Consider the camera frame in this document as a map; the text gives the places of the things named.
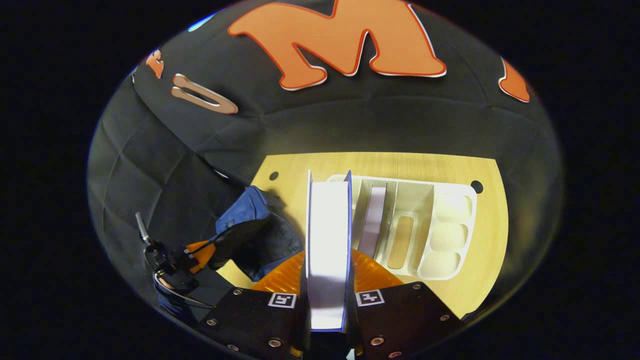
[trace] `yellow wooden surface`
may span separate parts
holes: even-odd
[[[474,233],[467,258],[458,275],[446,281],[426,284],[453,311],[462,317],[474,311],[493,287],[507,245],[508,212],[504,186],[493,159],[468,156],[414,154],[398,152],[326,152],[267,156],[252,185],[278,195],[285,203],[288,221],[300,240],[305,238],[307,214],[307,170],[314,181],[325,181],[334,174],[389,177],[437,183],[470,184],[480,181]],[[271,173],[278,172],[275,180]],[[221,274],[236,286],[250,288],[249,281],[235,265],[225,265]],[[404,282],[419,281],[399,276]]]

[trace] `screw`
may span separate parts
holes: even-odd
[[[383,342],[385,342],[385,339],[382,336],[378,336],[377,338],[371,339],[369,343],[377,347],[378,345],[381,345]]]
[[[278,339],[269,339],[269,346],[270,347],[281,347],[282,346],[282,341],[280,341]]]

